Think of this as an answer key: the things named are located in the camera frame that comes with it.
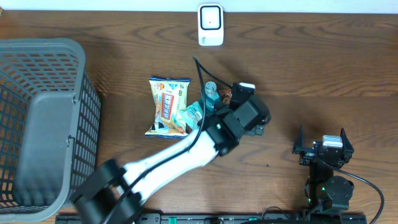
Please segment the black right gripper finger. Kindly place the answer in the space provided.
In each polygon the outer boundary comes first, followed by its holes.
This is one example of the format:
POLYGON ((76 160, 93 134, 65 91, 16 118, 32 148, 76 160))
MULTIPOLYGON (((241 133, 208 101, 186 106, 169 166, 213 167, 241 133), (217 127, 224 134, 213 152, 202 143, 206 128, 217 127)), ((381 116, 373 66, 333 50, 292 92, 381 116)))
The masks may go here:
POLYGON ((344 154, 346 156, 352 155, 354 153, 354 148, 353 148, 352 144, 350 143, 344 128, 341 128, 340 137, 341 137, 342 143, 343 143, 344 154))
POLYGON ((293 145, 293 153, 301 153, 303 151, 303 126, 300 126, 299 134, 293 145))

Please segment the orange chocolate bar wrapper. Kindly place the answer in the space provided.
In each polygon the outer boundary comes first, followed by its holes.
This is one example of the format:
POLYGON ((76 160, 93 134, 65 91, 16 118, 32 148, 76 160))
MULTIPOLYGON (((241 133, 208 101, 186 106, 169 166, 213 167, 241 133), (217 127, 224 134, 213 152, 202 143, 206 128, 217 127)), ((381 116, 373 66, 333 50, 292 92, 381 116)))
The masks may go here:
POLYGON ((231 89, 227 90, 219 90, 218 91, 219 96, 220 96, 220 102, 224 105, 229 105, 231 102, 232 98, 232 91, 231 89))

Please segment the blue mouthwash bottle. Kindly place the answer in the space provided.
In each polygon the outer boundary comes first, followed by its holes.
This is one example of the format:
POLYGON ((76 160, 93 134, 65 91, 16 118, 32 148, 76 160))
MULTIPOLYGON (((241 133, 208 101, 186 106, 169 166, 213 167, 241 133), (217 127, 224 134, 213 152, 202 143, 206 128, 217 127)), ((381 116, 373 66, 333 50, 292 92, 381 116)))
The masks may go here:
POLYGON ((206 100, 205 114, 213 115, 216 104, 220 102, 220 96, 217 92, 217 86, 215 82, 207 82, 205 84, 205 95, 201 96, 199 100, 200 108, 202 110, 204 107, 203 99, 206 100))

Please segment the teal small snack packet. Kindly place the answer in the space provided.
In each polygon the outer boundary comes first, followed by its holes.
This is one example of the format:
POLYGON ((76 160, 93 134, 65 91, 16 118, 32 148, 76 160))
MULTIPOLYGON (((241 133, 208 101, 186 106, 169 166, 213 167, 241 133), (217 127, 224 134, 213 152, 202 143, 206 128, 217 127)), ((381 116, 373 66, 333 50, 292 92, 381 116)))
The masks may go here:
POLYGON ((186 124, 192 129, 198 129, 198 123, 203 118, 203 109, 198 101, 195 101, 185 110, 179 112, 180 116, 186 122, 186 124))

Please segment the yellow snack bag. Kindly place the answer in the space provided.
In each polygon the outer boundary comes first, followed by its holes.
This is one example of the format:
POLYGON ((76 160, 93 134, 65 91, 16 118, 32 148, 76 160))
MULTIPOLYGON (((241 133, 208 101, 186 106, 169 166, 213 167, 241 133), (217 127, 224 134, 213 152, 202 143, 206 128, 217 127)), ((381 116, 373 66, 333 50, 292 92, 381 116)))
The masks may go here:
POLYGON ((150 77, 149 83, 155 116, 153 125, 145 135, 172 139, 187 136, 187 125, 180 112, 187 109, 190 79, 150 77))

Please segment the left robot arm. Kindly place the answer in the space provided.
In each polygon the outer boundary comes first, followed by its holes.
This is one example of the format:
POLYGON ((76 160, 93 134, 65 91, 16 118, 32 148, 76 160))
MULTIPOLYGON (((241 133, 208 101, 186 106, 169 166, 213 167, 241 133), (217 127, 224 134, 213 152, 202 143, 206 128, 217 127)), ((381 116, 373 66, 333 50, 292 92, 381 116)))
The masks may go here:
POLYGON ((70 197, 82 223, 134 223, 160 188, 227 155, 244 135, 262 135, 271 113, 255 89, 250 83, 234 83, 228 106, 219 105, 199 129, 153 156, 122 167, 114 159, 102 163, 70 197))

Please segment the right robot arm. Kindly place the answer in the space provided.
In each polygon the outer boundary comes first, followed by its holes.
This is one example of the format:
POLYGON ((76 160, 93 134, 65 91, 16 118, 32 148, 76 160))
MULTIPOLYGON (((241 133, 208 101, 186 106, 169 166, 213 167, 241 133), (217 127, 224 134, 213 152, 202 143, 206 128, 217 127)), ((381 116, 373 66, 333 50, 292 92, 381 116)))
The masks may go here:
POLYGON ((305 195, 309 209, 304 212, 307 220, 316 215, 340 216, 349 209, 354 185, 342 176, 334 174, 349 162, 354 148, 342 129, 339 136, 324 135, 313 147, 304 146, 303 128, 294 142, 293 154, 300 156, 299 164, 310 168, 305 195))

